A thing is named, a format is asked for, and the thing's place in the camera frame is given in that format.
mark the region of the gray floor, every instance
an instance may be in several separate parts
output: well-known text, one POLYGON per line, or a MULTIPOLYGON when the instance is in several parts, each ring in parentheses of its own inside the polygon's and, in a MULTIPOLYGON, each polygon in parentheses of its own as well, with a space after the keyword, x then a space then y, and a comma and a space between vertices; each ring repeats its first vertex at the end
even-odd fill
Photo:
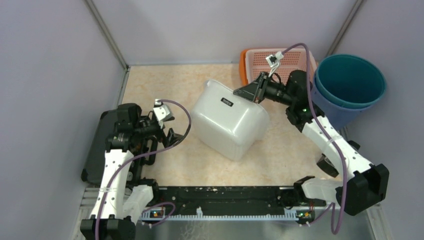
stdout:
POLYGON ((166 221, 149 229, 137 225, 137 240, 374 240, 367 212, 344 215, 338 235, 330 229, 331 213, 311 227, 267 221, 166 221))

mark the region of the orange basket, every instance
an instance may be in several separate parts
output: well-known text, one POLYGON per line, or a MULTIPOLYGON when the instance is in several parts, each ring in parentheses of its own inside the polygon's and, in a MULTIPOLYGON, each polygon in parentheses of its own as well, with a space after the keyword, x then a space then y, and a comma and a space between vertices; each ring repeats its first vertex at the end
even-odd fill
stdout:
MULTIPOLYGON (((238 71, 240 72, 241 83, 247 85, 253 82, 261 72, 269 72, 271 70, 265 59, 271 54, 284 51, 286 48, 263 48, 263 49, 246 49, 240 54, 240 63, 238 71)), ((310 71, 314 73, 317 69, 317 63, 314 56, 309 51, 310 71)), ((306 51, 304 48, 293 48, 284 54, 280 60, 281 66, 276 70, 281 80, 286 84, 289 74, 294 70, 306 71, 306 51)))

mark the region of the teal bin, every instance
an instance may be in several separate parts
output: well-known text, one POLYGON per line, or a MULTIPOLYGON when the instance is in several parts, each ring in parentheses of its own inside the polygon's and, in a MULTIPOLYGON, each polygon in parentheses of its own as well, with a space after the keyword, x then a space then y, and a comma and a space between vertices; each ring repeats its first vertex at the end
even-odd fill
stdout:
POLYGON ((369 61, 349 54, 325 58, 316 69, 314 80, 328 101, 346 109, 372 106, 386 91, 380 70, 369 61))

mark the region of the pink basket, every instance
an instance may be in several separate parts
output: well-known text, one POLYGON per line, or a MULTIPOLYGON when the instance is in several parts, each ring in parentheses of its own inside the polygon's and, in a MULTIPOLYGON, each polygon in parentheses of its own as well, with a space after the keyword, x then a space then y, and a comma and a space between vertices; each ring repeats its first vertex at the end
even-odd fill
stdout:
MULTIPOLYGON (((261 72, 270 72, 271 68, 265 59, 271 54, 275 54, 278 51, 284 51, 286 48, 265 48, 265 49, 250 49, 246 52, 245 66, 246 66, 246 78, 249 83, 254 81, 261 72)), ((294 48, 284 54, 284 57, 280 60, 281 66, 277 69, 276 73, 281 77, 281 81, 286 84, 289 74, 293 70, 306 71, 306 51, 303 48, 294 48)), ((315 62, 314 56, 309 51, 310 59, 310 71, 311 75, 317 69, 317 63, 315 62)))

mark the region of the table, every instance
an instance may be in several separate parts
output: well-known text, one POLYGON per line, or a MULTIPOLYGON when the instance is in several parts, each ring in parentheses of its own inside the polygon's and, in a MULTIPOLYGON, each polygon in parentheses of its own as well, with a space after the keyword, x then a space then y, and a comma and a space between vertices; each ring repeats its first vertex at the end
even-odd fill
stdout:
MULTIPOLYGON (((136 103, 147 114, 155 99, 170 99, 189 111, 209 79, 231 89, 241 87, 238 64, 132 66, 122 103, 136 103)), ((142 177, 156 179, 160 186, 291 186, 305 176, 331 177, 315 164, 318 147, 287 120, 286 107, 265 100, 270 116, 263 140, 255 142, 241 161, 231 161, 202 143, 194 131, 177 147, 159 153, 156 162, 144 166, 142 177)), ((169 104, 175 120, 166 127, 183 134, 187 117, 169 104)))

